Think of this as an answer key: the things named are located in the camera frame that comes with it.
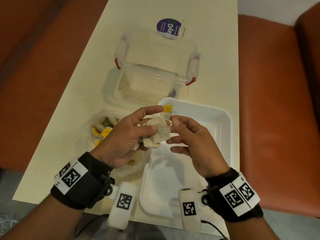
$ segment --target white table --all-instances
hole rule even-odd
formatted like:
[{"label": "white table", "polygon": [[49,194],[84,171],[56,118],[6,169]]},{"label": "white table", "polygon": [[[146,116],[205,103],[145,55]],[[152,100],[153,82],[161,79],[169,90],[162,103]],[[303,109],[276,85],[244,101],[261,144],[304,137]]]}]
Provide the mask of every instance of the white table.
[{"label": "white table", "polygon": [[[138,105],[122,108],[112,98],[116,69],[114,51],[122,33],[118,24],[156,29],[164,18],[185,20],[184,37],[201,52],[197,81],[188,100],[226,109],[234,121],[234,168],[239,170],[238,14],[237,0],[109,0],[82,57],[61,97],[45,133],[14,195],[14,200],[38,204],[50,192],[54,175],[74,156],[86,151],[84,128],[102,114],[101,109],[128,114]],[[141,178],[132,182],[138,188]],[[108,213],[112,201],[104,199],[87,212]],[[136,201],[131,220],[166,227],[172,219],[146,213]],[[221,219],[215,222],[224,233]],[[203,233],[218,235],[210,226]]]}]

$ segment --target forearm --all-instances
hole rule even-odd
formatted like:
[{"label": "forearm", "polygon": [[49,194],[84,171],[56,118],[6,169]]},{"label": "forearm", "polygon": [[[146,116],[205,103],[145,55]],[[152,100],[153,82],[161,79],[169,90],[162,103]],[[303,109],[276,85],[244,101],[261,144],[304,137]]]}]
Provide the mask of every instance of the forearm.
[{"label": "forearm", "polygon": [[30,214],[22,219],[3,240],[69,240],[83,214],[48,195]]},{"label": "forearm", "polygon": [[231,240],[279,240],[264,218],[237,223],[226,222]]}]

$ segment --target gray floor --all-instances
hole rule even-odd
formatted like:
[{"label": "gray floor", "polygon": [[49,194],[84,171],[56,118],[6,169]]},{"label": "gray floor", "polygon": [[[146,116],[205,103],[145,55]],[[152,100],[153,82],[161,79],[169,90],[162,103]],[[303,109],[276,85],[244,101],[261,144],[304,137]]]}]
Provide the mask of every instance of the gray floor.
[{"label": "gray floor", "polygon": [[[0,222],[4,217],[20,221],[36,205],[12,200],[23,173],[2,170],[0,172]],[[320,219],[294,214],[286,214],[271,210],[264,210],[265,219],[281,240],[313,240],[320,237]],[[94,215],[86,214],[79,226],[88,222]],[[78,239],[81,240],[111,240],[111,239],[152,239],[152,240],[218,240],[221,237],[207,234],[188,234],[185,231],[153,226],[149,224],[130,222],[124,232],[108,229],[105,219],[92,224]],[[9,225],[0,225],[1,232]]]}]

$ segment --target white tray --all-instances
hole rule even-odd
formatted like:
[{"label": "white tray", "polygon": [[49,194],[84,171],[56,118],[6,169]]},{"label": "white tray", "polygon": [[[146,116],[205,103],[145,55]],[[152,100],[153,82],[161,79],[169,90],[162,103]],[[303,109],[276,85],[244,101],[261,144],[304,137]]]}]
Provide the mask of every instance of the white tray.
[{"label": "white tray", "polygon": [[[171,97],[159,102],[159,105],[166,104],[173,105],[173,115],[191,117],[205,126],[228,165],[233,166],[233,121],[226,110]],[[151,150],[150,162],[145,165],[143,171],[139,195],[145,211],[165,217],[180,214],[179,189],[193,187],[201,191],[207,185],[205,179],[194,169],[191,159],[186,155],[172,153],[170,147],[172,145],[164,141],[159,149]],[[202,207],[200,210],[210,211],[208,207]]]}]

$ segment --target wrist-mounted device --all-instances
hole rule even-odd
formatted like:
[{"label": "wrist-mounted device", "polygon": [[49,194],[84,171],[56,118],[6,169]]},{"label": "wrist-mounted device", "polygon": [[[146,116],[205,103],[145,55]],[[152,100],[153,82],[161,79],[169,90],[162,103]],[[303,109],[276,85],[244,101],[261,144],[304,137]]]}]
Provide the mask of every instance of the wrist-mounted device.
[{"label": "wrist-mounted device", "polygon": [[54,177],[51,195],[73,209],[92,208],[112,192],[115,181],[110,177],[111,171],[110,166],[86,152],[71,159]]},{"label": "wrist-mounted device", "polygon": [[227,222],[242,222],[263,217],[260,198],[242,173],[233,168],[216,177],[206,178],[208,187],[202,203]]}]

